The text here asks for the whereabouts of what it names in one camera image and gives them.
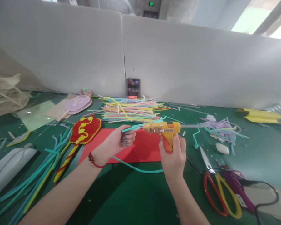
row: black cable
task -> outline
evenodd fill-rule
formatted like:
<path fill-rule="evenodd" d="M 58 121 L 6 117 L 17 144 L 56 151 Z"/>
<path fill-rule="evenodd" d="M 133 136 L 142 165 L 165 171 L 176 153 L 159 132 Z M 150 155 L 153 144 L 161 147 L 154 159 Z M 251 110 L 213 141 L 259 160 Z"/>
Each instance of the black cable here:
<path fill-rule="evenodd" d="M 203 170 L 203 171 L 200 171 L 198 170 L 192 163 L 191 161 L 186 158 L 186 160 L 191 164 L 191 166 L 198 172 L 200 173 L 205 173 L 206 171 L 209 171 L 211 169 L 214 169 L 214 170 L 221 170 L 221 171 L 225 171 L 225 172 L 228 172 L 228 173 L 233 173 L 234 175 L 238 176 L 239 178 L 243 179 L 244 181 L 247 181 L 247 185 L 251 185 L 251 184 L 254 184 L 254 183 L 264 183 L 264 184 L 267 184 L 268 186 L 270 186 L 270 188 L 272 188 L 276 194 L 276 199 L 270 203 L 263 203 L 263 204 L 257 204 L 255 206 L 255 214 L 256 214 L 256 219 L 257 219 L 257 224 L 258 225 L 261 225 L 260 223 L 260 218 L 259 218 L 259 215 L 258 215 L 258 208 L 261 207 L 261 206 L 268 206 L 268 205 L 273 205 L 273 204 L 276 204 L 278 201 L 279 201 L 279 194 L 278 192 L 276 191 L 276 189 L 270 185 L 269 183 L 266 183 L 264 181 L 255 181 L 255 180 L 247 180 L 245 178 L 243 178 L 242 176 L 238 175 L 237 173 L 233 172 L 233 171 L 230 171 L 230 170 L 226 170 L 226 169 L 222 169 L 222 168 L 215 168 L 215 167 L 212 167 L 212 168 L 209 168 L 209 169 L 206 169 L 206 170 Z"/>

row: clear plastic sheet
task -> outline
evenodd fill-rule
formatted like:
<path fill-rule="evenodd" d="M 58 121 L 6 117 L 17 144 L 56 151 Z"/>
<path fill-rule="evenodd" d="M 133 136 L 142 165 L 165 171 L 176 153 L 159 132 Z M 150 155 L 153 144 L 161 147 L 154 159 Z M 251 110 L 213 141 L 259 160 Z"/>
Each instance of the clear plastic sheet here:
<path fill-rule="evenodd" d="M 31 95 L 36 97 L 31 98 L 24 109 L 14 112 L 13 115 L 17 118 L 22 119 L 23 124 L 25 124 L 28 130 L 35 130 L 37 129 L 37 127 L 40 127 L 45 124 L 50 126 L 56 126 L 57 124 L 59 124 L 58 122 L 54 122 L 57 117 L 45 116 L 44 114 L 50 108 L 64 100 L 68 96 L 68 94 L 49 92 L 38 94 L 38 92 L 32 92 Z M 89 108 L 81 111 L 76 115 L 71 115 L 69 118 L 63 119 L 61 121 L 75 124 L 78 120 L 80 120 L 83 115 L 91 113 L 90 111 L 87 111 L 88 109 L 99 110 L 102 104 L 102 100 L 92 98 L 92 104 Z"/>

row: scissors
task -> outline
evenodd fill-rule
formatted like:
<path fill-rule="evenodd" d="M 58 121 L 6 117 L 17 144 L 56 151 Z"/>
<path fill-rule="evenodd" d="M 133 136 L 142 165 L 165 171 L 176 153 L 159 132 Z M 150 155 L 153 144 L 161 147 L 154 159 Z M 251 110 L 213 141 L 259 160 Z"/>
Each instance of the scissors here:
<path fill-rule="evenodd" d="M 206 156 L 206 153 L 204 152 L 204 150 L 202 149 L 202 147 L 200 146 L 200 151 L 201 151 L 201 154 L 202 154 L 202 158 L 205 162 L 205 165 L 206 167 L 209 169 L 208 171 L 206 171 L 204 173 L 204 178 L 203 178 L 203 187 L 204 187 L 204 192 L 206 194 L 206 197 L 208 199 L 208 201 L 210 202 L 211 206 L 214 208 L 214 210 L 220 214 L 221 216 L 224 216 L 224 217 L 227 217 L 228 214 L 231 215 L 233 218 L 235 219 L 240 219 L 241 216 L 242 216 L 242 212 L 241 212 L 241 208 L 240 208 L 240 204 L 237 200 L 237 197 L 236 195 L 234 194 L 234 192 L 232 191 L 232 189 L 229 187 L 229 185 L 225 182 L 225 180 L 219 175 L 217 174 L 214 169 L 211 167 L 211 164 L 208 160 L 208 157 Z M 214 174 L 215 178 L 216 178 L 216 181 L 217 181 L 217 184 L 218 184 L 218 187 L 219 187 L 219 190 L 217 189 L 217 187 L 215 186 L 213 180 L 211 179 L 211 176 L 210 174 Z M 223 212 L 221 212 L 216 206 L 215 204 L 212 202 L 211 198 L 210 198 L 210 195 L 208 193 L 208 189 L 207 189 L 207 179 L 209 180 L 209 182 L 211 183 L 213 189 L 215 190 L 220 202 L 221 202 L 221 205 L 223 207 Z M 224 195 L 224 191 L 223 191 L 223 188 L 222 188 L 222 184 L 221 182 L 225 185 L 225 187 L 228 189 L 228 191 L 230 192 L 233 200 L 234 200 L 234 203 L 235 203 L 235 206 L 236 206 L 236 213 L 234 214 L 230 208 L 229 208 L 229 205 L 226 201 L 226 197 Z"/>

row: white partition board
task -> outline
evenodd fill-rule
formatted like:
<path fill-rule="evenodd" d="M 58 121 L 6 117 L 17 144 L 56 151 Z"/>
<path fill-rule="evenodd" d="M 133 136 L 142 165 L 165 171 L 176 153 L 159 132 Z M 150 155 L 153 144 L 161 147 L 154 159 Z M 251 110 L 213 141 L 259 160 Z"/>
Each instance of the white partition board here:
<path fill-rule="evenodd" d="M 163 101 L 262 109 L 281 101 L 281 40 L 123 15 L 126 77 Z"/>
<path fill-rule="evenodd" d="M 121 14 L 41 0 L 0 0 L 0 74 L 28 90 L 124 96 Z"/>

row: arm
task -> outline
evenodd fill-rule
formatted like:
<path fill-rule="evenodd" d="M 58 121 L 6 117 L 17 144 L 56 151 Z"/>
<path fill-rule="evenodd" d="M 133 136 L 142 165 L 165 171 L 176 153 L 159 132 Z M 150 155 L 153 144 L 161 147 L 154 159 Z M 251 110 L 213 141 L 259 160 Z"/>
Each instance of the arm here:
<path fill-rule="evenodd" d="M 112 156 L 132 145 L 136 133 L 132 130 L 122 135 L 122 130 L 129 127 L 120 126 L 93 150 L 92 156 L 97 165 L 105 165 Z M 46 194 L 19 224 L 66 224 L 101 170 L 86 158 Z"/>
<path fill-rule="evenodd" d="M 162 168 L 178 210 L 180 223 L 182 225 L 210 225 L 183 178 L 186 161 L 185 139 L 175 134 L 173 141 L 172 154 L 166 153 L 162 138 L 159 143 L 159 149 Z"/>

